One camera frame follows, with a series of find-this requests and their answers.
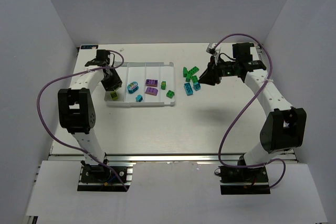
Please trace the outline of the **teal oval flower lego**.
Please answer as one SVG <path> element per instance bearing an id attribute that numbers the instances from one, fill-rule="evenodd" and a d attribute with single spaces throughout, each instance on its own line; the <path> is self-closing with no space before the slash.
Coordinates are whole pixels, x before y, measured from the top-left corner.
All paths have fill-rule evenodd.
<path id="1" fill-rule="evenodd" d="M 138 89 L 139 89 L 139 84 L 136 81 L 129 83 L 127 86 L 127 91 L 129 94 L 135 93 Z"/>

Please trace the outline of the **green lego piece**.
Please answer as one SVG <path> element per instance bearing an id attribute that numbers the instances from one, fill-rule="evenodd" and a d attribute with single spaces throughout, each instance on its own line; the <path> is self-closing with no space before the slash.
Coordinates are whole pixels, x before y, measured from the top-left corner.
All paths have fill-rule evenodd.
<path id="1" fill-rule="evenodd" d="M 166 81 L 161 82 L 161 89 L 165 90 L 166 89 Z"/>

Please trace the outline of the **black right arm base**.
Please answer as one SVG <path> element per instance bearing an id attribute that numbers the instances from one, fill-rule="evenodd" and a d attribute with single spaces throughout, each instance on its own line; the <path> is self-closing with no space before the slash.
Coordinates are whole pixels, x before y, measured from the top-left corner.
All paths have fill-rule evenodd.
<path id="1" fill-rule="evenodd" d="M 221 156 L 218 159 L 221 165 L 215 169 L 214 175 L 220 178 L 222 195 L 270 194 L 268 174 L 264 165 L 246 167 L 243 155 L 235 165 L 224 163 Z"/>

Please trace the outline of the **purple arch lego brick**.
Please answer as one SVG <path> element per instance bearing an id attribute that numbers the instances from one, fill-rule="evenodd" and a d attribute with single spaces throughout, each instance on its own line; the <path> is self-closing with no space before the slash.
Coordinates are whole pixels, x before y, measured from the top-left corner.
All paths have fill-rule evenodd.
<path id="1" fill-rule="evenodd" d="M 157 96 L 157 94 L 158 94 L 158 89 L 157 89 L 157 88 L 154 88 L 154 87 L 147 87 L 147 88 L 146 88 L 146 91 L 145 91 L 145 94 L 153 95 L 153 96 Z"/>

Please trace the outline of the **teal small lego cube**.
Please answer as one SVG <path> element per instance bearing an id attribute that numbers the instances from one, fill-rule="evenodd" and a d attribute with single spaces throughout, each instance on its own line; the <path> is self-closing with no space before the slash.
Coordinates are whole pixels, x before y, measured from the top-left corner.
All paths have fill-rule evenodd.
<path id="1" fill-rule="evenodd" d="M 142 95 L 137 95 L 136 96 L 136 102 L 141 102 L 143 100 L 143 96 Z"/>

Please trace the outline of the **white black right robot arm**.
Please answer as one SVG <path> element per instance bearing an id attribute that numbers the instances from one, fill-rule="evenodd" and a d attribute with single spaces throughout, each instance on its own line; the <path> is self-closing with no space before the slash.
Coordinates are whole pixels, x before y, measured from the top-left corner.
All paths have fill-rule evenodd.
<path id="1" fill-rule="evenodd" d="M 253 60 L 252 46 L 248 42 L 234 44 L 233 59 L 225 61 L 220 57 L 220 49 L 209 44 L 206 51 L 211 54 L 210 61 L 199 79 L 200 84 L 214 86 L 223 77 L 238 77 L 263 108 L 266 120 L 259 142 L 238 164 L 248 168 L 265 165 L 279 152 L 301 146 L 307 119 L 305 110 L 293 107 L 276 88 L 269 77 L 270 69 L 261 60 Z"/>

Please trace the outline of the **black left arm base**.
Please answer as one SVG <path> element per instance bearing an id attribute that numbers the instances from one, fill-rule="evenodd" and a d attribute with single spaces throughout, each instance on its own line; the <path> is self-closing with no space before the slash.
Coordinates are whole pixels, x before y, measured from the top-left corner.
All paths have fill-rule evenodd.
<path id="1" fill-rule="evenodd" d="M 119 178 L 110 169 L 101 165 L 89 165 L 81 161 L 81 170 L 77 191 L 82 192 L 127 192 L 130 187 L 127 166 L 110 166 Z"/>

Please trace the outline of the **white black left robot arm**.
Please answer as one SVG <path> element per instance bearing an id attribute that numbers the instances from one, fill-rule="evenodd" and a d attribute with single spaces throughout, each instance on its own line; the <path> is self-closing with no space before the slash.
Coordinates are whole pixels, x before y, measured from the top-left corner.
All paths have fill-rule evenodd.
<path id="1" fill-rule="evenodd" d="M 106 92 L 115 92 L 122 87 L 122 80 L 114 68 L 114 57 L 112 51 L 98 49 L 96 57 L 85 64 L 79 78 L 69 88 L 58 91 L 60 125 L 84 150 L 87 166 L 99 166 L 106 156 L 93 129 L 96 112 L 92 94 L 99 84 Z"/>

